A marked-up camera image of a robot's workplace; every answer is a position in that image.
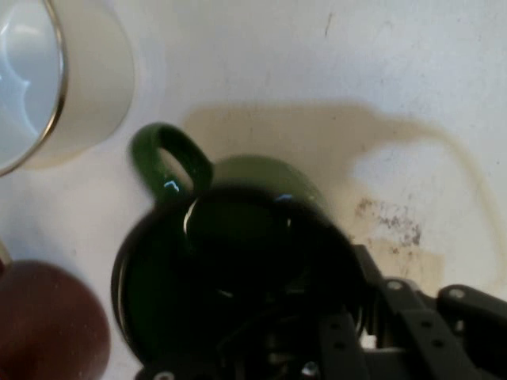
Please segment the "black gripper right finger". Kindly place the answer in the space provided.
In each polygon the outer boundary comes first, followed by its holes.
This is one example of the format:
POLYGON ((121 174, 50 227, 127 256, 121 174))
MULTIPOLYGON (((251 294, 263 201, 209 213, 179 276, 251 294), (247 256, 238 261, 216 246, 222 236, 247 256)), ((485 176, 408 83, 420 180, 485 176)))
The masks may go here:
POLYGON ((355 254, 367 281, 364 350, 371 379, 504 379, 506 302, 462 284, 426 295, 408 279, 381 274, 364 245, 355 254))

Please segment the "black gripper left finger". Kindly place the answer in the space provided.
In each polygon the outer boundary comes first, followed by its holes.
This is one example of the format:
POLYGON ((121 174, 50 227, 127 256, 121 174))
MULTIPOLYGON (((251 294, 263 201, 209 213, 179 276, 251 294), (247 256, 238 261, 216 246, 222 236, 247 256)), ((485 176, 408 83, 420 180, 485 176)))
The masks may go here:
POLYGON ((215 344, 160 356, 137 379, 348 379, 368 372, 351 315, 271 312, 215 344))

